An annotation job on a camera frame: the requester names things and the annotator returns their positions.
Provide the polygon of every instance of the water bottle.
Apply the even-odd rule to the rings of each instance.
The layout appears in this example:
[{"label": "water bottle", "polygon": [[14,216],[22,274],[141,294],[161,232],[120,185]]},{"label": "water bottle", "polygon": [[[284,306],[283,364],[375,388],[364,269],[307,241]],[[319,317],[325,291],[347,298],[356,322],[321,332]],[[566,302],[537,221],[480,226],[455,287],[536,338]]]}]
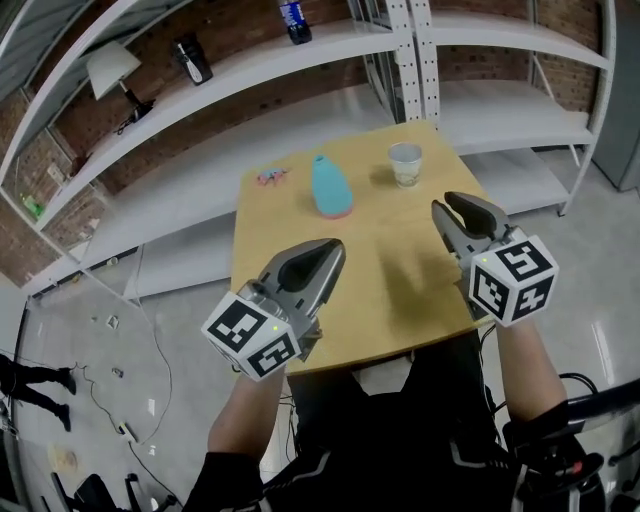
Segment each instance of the water bottle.
[{"label": "water bottle", "polygon": [[303,44],[311,41],[311,29],[304,19],[300,2],[291,0],[279,0],[279,2],[280,12],[282,13],[284,22],[287,24],[289,37],[293,41],[293,44]]}]

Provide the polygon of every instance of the wooden table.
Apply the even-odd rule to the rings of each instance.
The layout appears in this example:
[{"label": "wooden table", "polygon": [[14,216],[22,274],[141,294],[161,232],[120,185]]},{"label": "wooden table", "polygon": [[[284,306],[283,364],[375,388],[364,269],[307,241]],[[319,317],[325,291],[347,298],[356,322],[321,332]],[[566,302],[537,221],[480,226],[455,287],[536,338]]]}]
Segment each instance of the wooden table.
[{"label": "wooden table", "polygon": [[[422,147],[420,182],[396,186],[389,146]],[[353,190],[353,212],[338,220],[321,217],[311,194],[311,162],[328,156]],[[277,186],[259,186],[256,174],[289,168]],[[426,121],[391,126],[331,141],[295,153],[244,178],[236,218],[232,289],[255,278],[279,251],[318,238],[339,238],[347,261],[331,300],[320,310],[320,340],[302,373],[369,361],[434,343],[475,328],[454,286],[460,278],[431,220],[431,202],[446,191],[486,198],[471,172]]]}]

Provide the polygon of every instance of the blue vase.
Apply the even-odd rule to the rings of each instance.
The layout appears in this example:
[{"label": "blue vase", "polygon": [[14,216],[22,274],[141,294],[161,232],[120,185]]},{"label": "blue vase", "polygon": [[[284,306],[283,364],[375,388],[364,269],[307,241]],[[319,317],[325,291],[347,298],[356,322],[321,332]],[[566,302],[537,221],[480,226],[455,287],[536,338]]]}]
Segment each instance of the blue vase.
[{"label": "blue vase", "polygon": [[340,168],[324,155],[313,159],[311,189],[323,217],[338,219],[353,209],[353,194]]}]

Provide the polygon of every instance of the blue bottle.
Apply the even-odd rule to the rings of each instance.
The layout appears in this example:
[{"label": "blue bottle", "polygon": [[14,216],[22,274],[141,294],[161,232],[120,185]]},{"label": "blue bottle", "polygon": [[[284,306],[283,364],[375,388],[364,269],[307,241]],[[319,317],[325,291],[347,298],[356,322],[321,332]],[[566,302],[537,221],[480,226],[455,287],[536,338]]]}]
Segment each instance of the blue bottle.
[{"label": "blue bottle", "polygon": [[311,29],[304,19],[300,2],[279,0],[280,12],[287,24],[287,31],[293,44],[303,44],[311,41]]},{"label": "blue bottle", "polygon": [[324,155],[313,159],[311,190],[323,217],[339,219],[353,209],[353,193],[340,168]]}]

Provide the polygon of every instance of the pink toy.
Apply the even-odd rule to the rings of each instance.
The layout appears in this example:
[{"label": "pink toy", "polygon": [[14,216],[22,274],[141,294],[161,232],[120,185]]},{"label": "pink toy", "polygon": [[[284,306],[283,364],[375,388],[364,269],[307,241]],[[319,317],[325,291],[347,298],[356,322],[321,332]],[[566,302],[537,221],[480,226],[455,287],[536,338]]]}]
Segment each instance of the pink toy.
[{"label": "pink toy", "polygon": [[284,178],[284,175],[289,172],[289,169],[282,169],[280,167],[274,167],[273,169],[267,169],[262,171],[257,176],[258,185],[266,186],[267,183],[273,180],[273,185],[277,185],[280,180]]}]

